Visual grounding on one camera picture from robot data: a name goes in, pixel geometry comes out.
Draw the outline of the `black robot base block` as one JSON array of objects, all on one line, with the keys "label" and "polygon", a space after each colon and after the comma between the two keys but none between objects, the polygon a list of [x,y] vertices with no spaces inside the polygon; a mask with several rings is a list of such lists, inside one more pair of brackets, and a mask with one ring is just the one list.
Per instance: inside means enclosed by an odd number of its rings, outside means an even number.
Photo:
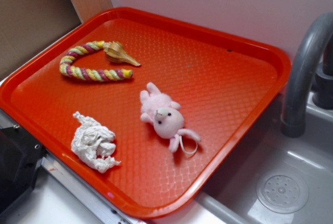
[{"label": "black robot base block", "polygon": [[20,125],[1,129],[1,216],[34,190],[44,153],[44,146]]}]

